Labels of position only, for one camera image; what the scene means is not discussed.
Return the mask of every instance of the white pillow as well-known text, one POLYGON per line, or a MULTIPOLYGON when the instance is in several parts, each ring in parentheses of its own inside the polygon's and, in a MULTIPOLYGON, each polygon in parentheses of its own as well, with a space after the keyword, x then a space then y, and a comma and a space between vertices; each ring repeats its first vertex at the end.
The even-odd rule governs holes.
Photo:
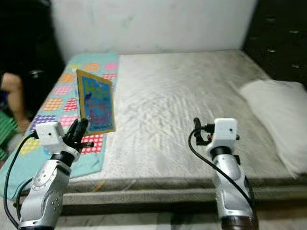
POLYGON ((240 93, 272 136, 289 173, 293 177, 307 173, 307 92, 303 85, 257 80, 243 86, 240 93))

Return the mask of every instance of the white wall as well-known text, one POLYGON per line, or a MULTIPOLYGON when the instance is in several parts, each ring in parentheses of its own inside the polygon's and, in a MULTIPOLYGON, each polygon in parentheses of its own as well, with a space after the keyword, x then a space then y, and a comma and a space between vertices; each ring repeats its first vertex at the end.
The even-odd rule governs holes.
POLYGON ((64 59, 241 47, 256 0, 52 0, 64 59))

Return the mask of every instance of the gray mattress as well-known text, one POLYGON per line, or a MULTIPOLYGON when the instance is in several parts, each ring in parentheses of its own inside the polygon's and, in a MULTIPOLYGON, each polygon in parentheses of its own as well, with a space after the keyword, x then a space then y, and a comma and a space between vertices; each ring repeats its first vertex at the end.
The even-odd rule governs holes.
POLYGON ((235 154, 256 197, 277 198, 278 189, 280 197, 304 196, 307 179, 290 176, 238 94, 245 83, 268 78, 238 50, 120 56, 117 131, 107 136, 102 171, 71 179, 66 204, 214 199, 212 169, 188 148, 194 117, 238 120, 235 154))

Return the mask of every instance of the book cover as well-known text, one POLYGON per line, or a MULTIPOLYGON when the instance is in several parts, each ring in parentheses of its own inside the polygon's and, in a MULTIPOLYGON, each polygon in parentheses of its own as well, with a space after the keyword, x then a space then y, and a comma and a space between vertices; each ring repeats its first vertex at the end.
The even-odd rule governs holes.
POLYGON ((89 120, 87 136, 115 131, 112 82, 77 69, 81 118, 89 120))

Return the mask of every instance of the green striped cloth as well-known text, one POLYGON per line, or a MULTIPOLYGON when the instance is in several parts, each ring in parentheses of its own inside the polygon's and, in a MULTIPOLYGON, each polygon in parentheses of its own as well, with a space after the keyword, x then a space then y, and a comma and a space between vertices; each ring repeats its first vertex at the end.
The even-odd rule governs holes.
POLYGON ((6 153, 2 149, 10 138, 17 132, 17 124, 13 118, 8 117, 3 111, 0 111, 0 160, 6 158, 6 153))

